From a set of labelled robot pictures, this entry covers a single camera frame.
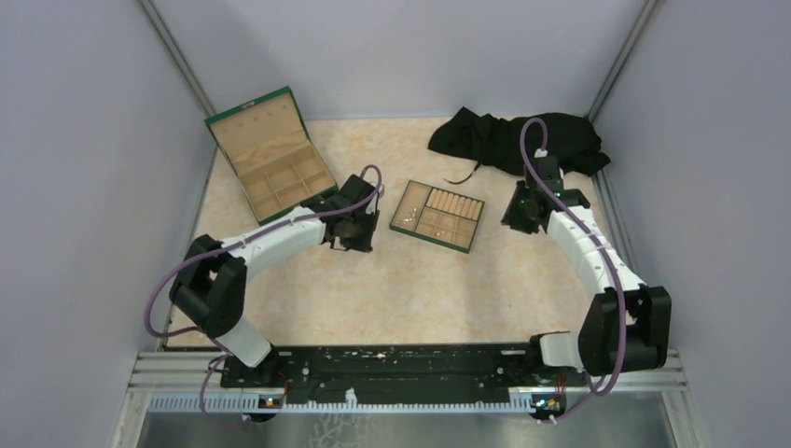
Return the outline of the green jewelry box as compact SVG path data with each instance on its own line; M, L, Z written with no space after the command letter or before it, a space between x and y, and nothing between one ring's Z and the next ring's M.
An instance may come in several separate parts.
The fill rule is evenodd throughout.
M204 120L264 225L338 184L314 145L293 91L285 86Z

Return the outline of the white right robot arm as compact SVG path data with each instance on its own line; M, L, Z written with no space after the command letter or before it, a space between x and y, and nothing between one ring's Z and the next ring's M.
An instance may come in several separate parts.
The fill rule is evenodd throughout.
M542 231L552 238L590 295L590 306L580 329L532 338L536 352L525 359L527 376L548 385L562 367L591 376L662 367L668 353L670 294L664 287L649 286L620 258L584 194L565 188L556 157L540 152L531 164L501 222L514 231Z

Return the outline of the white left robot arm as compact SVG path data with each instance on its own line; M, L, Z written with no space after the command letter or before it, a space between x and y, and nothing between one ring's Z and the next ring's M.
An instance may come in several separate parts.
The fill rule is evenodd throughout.
M280 372L276 350L243 315L248 283L269 267L308 248L329 245L368 253L379 218L382 184L350 175L337 191L313 196L288 213L237 237L198 237L167 276L171 303L199 332L243 364L255 385Z

